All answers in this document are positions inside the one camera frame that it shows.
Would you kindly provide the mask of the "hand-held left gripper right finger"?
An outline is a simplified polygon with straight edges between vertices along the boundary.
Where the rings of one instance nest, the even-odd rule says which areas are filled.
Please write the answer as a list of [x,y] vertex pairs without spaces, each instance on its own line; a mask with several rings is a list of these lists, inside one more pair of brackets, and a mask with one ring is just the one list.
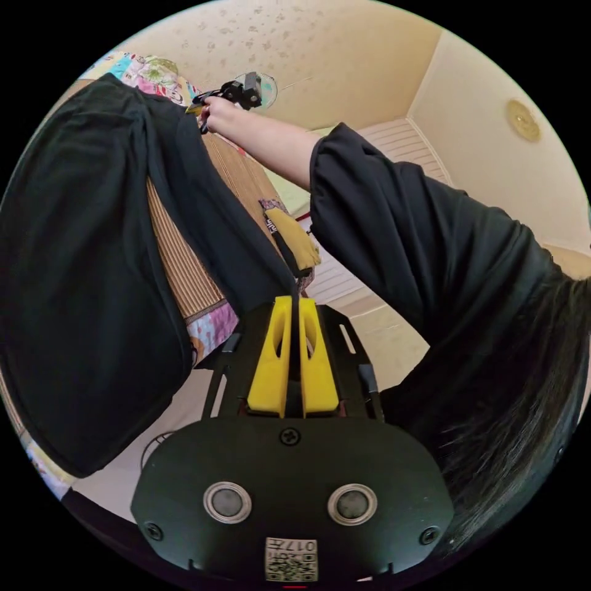
[[300,383],[304,416],[333,413],[338,408],[327,346],[316,303],[299,300]]

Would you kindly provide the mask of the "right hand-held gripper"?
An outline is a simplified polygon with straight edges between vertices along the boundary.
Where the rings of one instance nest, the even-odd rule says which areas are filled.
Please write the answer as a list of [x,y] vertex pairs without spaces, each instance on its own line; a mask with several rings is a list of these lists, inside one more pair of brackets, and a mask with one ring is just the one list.
[[189,105],[185,113],[195,115],[200,134],[207,134],[209,132],[209,106],[206,100],[211,98],[222,98],[230,102],[234,107],[243,107],[244,87],[238,81],[226,82],[219,89],[209,90],[193,97],[191,105]]

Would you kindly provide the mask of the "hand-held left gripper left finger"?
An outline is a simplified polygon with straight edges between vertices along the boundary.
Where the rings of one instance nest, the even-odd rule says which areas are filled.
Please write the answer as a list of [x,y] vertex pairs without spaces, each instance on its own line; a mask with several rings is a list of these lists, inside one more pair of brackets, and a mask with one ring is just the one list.
[[247,396],[256,414],[285,415],[291,355],[292,298],[278,297],[270,312],[259,360]]

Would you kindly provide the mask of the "person's right hand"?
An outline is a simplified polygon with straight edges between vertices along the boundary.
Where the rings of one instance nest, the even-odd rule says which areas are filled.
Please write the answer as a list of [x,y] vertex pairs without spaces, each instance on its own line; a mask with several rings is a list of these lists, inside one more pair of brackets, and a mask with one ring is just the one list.
[[247,115],[250,115],[250,112],[227,99],[208,97],[205,99],[200,121],[201,125],[206,126],[209,132],[233,140]]

